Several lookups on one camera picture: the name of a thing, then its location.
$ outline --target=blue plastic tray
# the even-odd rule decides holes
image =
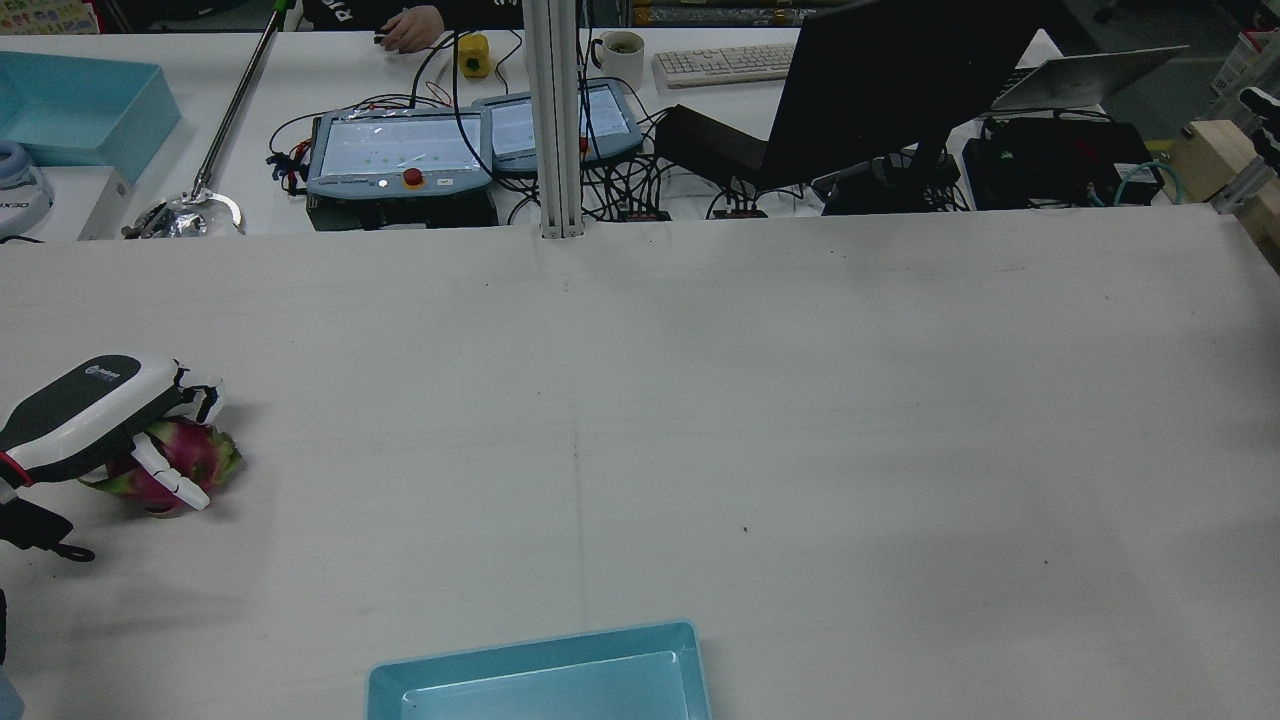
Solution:
[[[36,165],[115,165],[132,183],[179,118],[159,65],[0,53],[0,140]]]
[[[710,720],[687,620],[384,662],[366,720]]]

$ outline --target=black shirt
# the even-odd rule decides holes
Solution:
[[[379,29],[401,10],[435,5],[447,29],[520,28],[520,5],[494,0],[302,0],[302,14],[315,29]]]

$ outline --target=white mug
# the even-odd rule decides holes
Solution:
[[[637,90],[644,81],[644,38],[614,29],[591,41],[591,60],[605,77],[616,77]]]

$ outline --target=white keyboard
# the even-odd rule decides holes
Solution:
[[[653,77],[667,87],[782,79],[795,42],[654,53]]]

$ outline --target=pink dragon fruit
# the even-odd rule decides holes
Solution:
[[[242,457],[236,442],[212,425],[169,419],[152,423],[147,430],[160,443],[160,451],[174,470],[200,486],[210,497],[239,468]],[[187,505],[138,466],[129,454],[108,461],[106,480],[84,483],[142,503],[143,510],[157,518],[178,515]]]

